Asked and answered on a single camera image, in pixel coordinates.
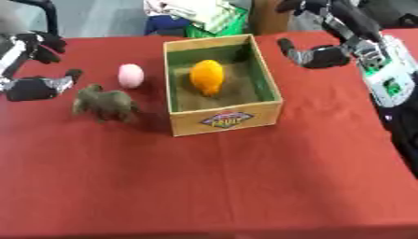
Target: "table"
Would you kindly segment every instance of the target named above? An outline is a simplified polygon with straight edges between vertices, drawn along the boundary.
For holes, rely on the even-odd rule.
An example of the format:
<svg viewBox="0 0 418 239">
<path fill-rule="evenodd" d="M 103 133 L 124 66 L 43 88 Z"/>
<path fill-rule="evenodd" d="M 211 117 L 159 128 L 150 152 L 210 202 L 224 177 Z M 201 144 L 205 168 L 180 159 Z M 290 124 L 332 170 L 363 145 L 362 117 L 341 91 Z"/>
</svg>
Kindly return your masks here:
<svg viewBox="0 0 418 239">
<path fill-rule="evenodd" d="M 418 31 L 391 33 L 418 56 Z M 0 235 L 416 238 L 418 185 L 354 65 L 299 68 L 276 47 L 284 36 L 301 48 L 335 43 L 323 33 L 258 37 L 283 115 L 221 134 L 170 136 L 162 43 L 179 38 L 70 39 L 61 64 L 25 65 L 21 76 L 80 67 L 77 89 L 113 90 L 118 66 L 138 63 L 146 84 L 129 94 L 145 113 L 136 126 L 72 117 L 77 89 L 43 102 L 1 99 Z"/>
</svg>

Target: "orange fruit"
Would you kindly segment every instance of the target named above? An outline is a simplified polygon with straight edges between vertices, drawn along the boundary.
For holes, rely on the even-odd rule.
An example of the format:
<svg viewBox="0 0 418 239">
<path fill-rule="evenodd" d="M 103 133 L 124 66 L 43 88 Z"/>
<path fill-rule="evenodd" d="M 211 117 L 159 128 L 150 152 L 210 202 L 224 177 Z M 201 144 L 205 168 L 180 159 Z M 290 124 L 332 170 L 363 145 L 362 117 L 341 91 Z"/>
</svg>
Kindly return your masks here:
<svg viewBox="0 0 418 239">
<path fill-rule="evenodd" d="M 224 78 L 222 65 L 213 60 L 197 63 L 190 72 L 191 84 L 205 96 L 219 93 Z"/>
</svg>

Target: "robotic arm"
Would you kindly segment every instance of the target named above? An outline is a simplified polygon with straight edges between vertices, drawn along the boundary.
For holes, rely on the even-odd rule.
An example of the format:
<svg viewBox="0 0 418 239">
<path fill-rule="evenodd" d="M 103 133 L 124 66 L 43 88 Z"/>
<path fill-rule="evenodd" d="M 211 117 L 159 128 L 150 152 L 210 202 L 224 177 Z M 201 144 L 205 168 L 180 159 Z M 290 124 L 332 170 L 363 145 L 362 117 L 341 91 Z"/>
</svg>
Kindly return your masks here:
<svg viewBox="0 0 418 239">
<path fill-rule="evenodd" d="M 14 79 L 17 70 L 30 59 L 41 63 L 58 63 L 57 53 L 64 53 L 66 43 L 56 35 L 41 32 L 0 35 L 0 92 L 12 102 L 44 100 L 73 87 L 82 75 L 69 70 L 60 79 L 41 76 Z"/>
<path fill-rule="evenodd" d="M 383 35 L 380 25 L 347 0 L 286 0 L 278 12 L 305 10 L 318 15 L 339 46 L 300 51 L 289 39 L 278 44 L 289 59 L 306 68 L 343 66 L 353 56 L 384 128 L 405 163 L 418 177 L 418 64 L 405 45 Z"/>
</svg>

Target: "wooden box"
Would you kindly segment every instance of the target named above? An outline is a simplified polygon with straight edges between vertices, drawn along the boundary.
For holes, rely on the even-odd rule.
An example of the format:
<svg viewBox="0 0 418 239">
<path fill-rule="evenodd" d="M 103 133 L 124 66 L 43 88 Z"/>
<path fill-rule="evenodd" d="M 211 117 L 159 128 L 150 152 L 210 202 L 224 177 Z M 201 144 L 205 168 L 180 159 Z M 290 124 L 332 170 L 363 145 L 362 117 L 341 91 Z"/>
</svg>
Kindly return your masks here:
<svg viewBox="0 0 418 239">
<path fill-rule="evenodd" d="M 216 60 L 225 82 L 205 97 L 189 81 L 194 64 Z M 273 125 L 283 99 L 252 35 L 164 44 L 167 102 L 174 136 Z"/>
</svg>

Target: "white cloth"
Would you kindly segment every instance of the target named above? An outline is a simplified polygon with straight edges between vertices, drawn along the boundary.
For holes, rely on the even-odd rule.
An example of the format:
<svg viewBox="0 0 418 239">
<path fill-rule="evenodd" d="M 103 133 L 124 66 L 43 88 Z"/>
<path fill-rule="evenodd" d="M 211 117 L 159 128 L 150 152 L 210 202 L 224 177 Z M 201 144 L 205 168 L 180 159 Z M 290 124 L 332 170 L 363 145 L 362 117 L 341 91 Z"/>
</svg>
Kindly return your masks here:
<svg viewBox="0 0 418 239">
<path fill-rule="evenodd" d="M 148 16 L 175 15 L 191 21 L 207 23 L 218 13 L 224 0 L 144 0 Z"/>
</svg>

